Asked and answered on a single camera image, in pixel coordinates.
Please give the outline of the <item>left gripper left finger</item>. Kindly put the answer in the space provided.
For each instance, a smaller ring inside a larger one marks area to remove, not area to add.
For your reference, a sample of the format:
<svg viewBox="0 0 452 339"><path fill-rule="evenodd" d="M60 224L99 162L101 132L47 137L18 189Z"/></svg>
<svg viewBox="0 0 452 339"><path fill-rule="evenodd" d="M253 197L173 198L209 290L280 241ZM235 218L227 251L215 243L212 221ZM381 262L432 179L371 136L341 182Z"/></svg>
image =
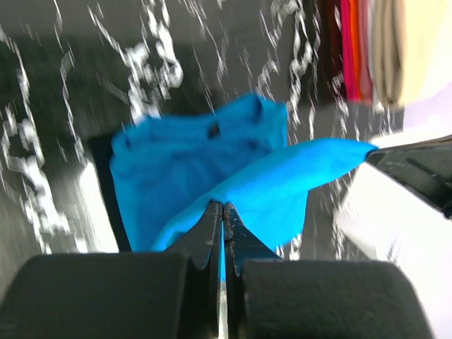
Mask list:
<svg viewBox="0 0 452 339"><path fill-rule="evenodd" d="M199 221L170 248L189 257L178 338L217 338L220 312L222 210L210 202Z"/></svg>

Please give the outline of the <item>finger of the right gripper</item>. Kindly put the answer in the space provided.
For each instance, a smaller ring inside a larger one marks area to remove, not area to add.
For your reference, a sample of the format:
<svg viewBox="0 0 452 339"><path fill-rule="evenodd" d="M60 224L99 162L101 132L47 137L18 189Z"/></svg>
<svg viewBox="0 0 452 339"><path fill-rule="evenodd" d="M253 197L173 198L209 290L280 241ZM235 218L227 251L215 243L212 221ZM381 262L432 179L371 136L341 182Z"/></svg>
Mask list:
<svg viewBox="0 0 452 339"><path fill-rule="evenodd" d="M450 146L382 148L368 153L366 163L451 219Z"/></svg>
<svg viewBox="0 0 452 339"><path fill-rule="evenodd" d="M451 135L423 141L414 141L405 135L393 134L372 138L370 143L377 146L379 150L385 152L404 149L433 148L439 146L451 146Z"/></svg>

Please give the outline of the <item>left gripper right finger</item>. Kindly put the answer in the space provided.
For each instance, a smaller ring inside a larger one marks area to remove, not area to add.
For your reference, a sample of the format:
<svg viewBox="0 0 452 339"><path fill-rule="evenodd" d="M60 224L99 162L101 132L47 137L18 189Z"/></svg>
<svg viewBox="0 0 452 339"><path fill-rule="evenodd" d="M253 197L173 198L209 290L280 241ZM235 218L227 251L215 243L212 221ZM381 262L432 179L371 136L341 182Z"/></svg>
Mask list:
<svg viewBox="0 0 452 339"><path fill-rule="evenodd" d="M230 338L239 337L240 322L245 319L242 269L246 261L282 259L244 224L236 207L223 208L223 249L225 251L225 283L227 291L227 325Z"/></svg>

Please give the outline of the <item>blue t shirt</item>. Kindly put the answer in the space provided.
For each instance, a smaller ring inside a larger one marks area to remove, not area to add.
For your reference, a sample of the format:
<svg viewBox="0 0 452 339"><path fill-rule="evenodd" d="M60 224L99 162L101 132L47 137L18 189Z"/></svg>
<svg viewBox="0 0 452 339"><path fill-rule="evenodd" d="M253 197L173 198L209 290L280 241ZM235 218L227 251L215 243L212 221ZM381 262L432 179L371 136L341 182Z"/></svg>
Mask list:
<svg viewBox="0 0 452 339"><path fill-rule="evenodd" d="M133 251L165 250L212 201L233 204L276 249L303 230L309 192L374 150L343 138L288 145L285 104L250 93L207 114L126 127L112 139L110 170Z"/></svg>

